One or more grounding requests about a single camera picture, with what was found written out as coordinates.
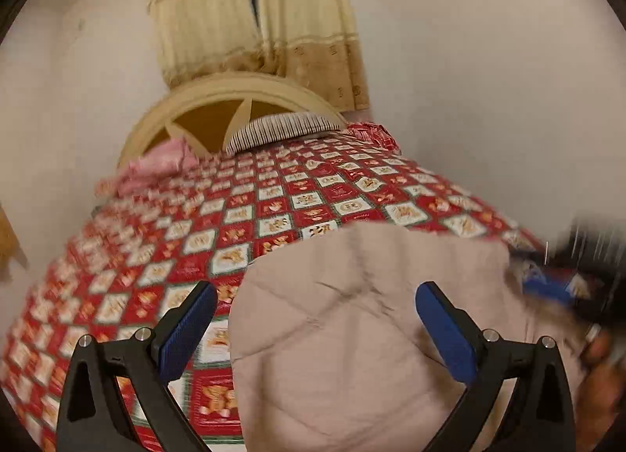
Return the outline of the person's right hand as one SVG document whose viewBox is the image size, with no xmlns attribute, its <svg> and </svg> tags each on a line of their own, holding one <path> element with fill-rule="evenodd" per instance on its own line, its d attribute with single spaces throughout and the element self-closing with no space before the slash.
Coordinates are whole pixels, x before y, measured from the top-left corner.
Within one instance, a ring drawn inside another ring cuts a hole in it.
<svg viewBox="0 0 626 452">
<path fill-rule="evenodd" d="M 575 402 L 577 451 L 592 451 L 620 413 L 625 371 L 609 362 L 612 346 L 612 336 L 601 329 L 581 355 L 588 370 Z"/>
</svg>

